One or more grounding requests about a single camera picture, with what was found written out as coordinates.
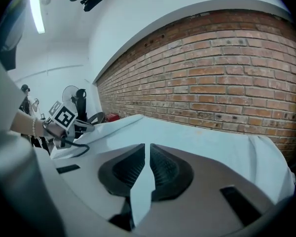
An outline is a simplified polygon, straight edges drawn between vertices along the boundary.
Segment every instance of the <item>red object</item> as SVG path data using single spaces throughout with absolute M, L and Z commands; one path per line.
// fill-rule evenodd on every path
M 115 114 L 115 113 L 110 113 L 110 114 L 107 114 L 105 116 L 106 122 L 113 122 L 113 121 L 116 121 L 116 120 L 119 120 L 119 119 L 120 119 L 120 116 L 118 114 Z

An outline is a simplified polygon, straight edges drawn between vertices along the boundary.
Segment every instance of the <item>ceiling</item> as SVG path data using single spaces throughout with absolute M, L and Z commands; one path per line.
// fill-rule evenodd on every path
M 45 33 L 36 30 L 30 4 L 26 8 L 25 27 L 21 41 L 73 41 L 89 39 L 96 21 L 101 15 L 101 8 L 108 0 L 103 0 L 90 12 L 83 10 L 79 1 L 51 0 L 50 4 L 41 4 Z

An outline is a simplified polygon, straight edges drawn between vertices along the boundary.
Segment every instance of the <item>beaded bracelet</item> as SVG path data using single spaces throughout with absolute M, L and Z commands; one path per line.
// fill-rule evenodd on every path
M 33 119 L 33 125 L 32 125 L 32 130 L 33 130 L 33 135 L 34 138 L 36 138 L 36 133 L 35 133 L 35 123 L 36 123 L 37 118 Z

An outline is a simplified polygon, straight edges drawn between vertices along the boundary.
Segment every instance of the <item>brick wall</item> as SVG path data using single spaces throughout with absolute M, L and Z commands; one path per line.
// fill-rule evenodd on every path
M 269 136 L 296 153 L 296 32 L 254 11 L 194 15 L 145 37 L 97 81 L 104 112 Z

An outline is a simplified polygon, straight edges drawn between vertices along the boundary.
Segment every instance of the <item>fluorescent light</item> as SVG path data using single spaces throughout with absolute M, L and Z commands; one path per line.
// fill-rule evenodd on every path
M 30 0 L 30 5 L 36 29 L 39 34 L 43 34 L 45 33 L 45 28 L 40 12 L 40 2 L 39 0 Z

